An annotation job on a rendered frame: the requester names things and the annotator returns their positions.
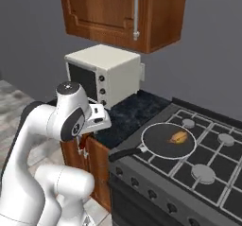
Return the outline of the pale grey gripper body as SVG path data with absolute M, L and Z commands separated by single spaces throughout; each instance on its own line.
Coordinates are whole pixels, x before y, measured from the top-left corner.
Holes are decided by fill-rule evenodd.
M 105 130 L 112 125 L 111 119 L 107 113 L 103 117 L 90 117 L 82 128 L 82 133 Z

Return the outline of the black frying pan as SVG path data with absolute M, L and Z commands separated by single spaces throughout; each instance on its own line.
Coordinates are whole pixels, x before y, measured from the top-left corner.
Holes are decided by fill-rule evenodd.
M 167 140 L 179 131 L 185 131 L 188 134 L 187 139 L 183 143 L 168 143 Z M 197 141 L 190 130 L 173 123 L 155 123 L 143 130 L 140 147 L 117 151 L 109 156 L 109 161 L 115 162 L 147 151 L 162 159 L 178 160 L 190 156 L 196 148 Z

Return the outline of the browned chicken drumstick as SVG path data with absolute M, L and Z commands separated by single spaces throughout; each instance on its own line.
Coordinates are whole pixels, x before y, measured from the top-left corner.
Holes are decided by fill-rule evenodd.
M 178 135 L 173 135 L 167 140 L 168 143 L 178 144 L 180 142 L 180 137 Z
M 188 134 L 185 131 L 179 131 L 173 136 L 173 139 L 176 143 L 183 143 L 187 137 Z

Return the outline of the wooden base cupboard door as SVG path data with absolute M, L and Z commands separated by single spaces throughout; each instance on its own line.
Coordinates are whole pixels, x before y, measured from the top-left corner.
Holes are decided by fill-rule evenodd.
M 92 198 L 108 212 L 111 211 L 111 196 L 109 181 L 109 150 L 95 138 L 89 136 L 86 140 L 90 173 L 95 177 L 95 189 Z
M 87 160 L 84 158 L 83 149 L 86 145 L 88 135 L 75 138 L 72 141 L 60 142 L 64 163 L 68 166 L 88 170 Z M 82 154 L 78 155 L 78 148 L 82 149 Z

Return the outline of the white toaster oven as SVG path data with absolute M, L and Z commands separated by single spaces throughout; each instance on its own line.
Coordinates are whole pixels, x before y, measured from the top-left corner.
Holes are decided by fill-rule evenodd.
M 106 109 L 136 94 L 140 89 L 141 56 L 137 53 L 98 44 L 65 57 L 67 76 L 81 84 L 90 101 L 107 102 Z

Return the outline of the dark grey gas stove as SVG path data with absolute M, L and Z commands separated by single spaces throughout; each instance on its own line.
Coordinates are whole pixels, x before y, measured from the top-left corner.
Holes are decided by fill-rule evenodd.
M 197 148 L 178 160 L 147 151 L 110 162 L 114 226 L 190 226 L 189 218 L 199 226 L 242 226 L 242 121 L 174 99 L 111 154 L 140 147 L 143 130 L 155 123 L 190 130 Z M 151 200 L 148 190 L 157 198 Z M 176 213 L 168 212 L 168 203 Z

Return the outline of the wooden wall cupboard door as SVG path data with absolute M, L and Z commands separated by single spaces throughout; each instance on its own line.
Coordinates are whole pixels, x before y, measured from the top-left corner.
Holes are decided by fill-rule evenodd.
M 144 3 L 139 0 L 137 41 L 133 40 L 133 0 L 61 0 L 66 33 L 146 52 Z

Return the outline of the wooden wall cupboard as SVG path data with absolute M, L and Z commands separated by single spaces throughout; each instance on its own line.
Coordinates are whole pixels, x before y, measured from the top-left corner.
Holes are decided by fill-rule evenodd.
M 147 51 L 177 42 L 182 34 L 185 0 L 144 0 Z

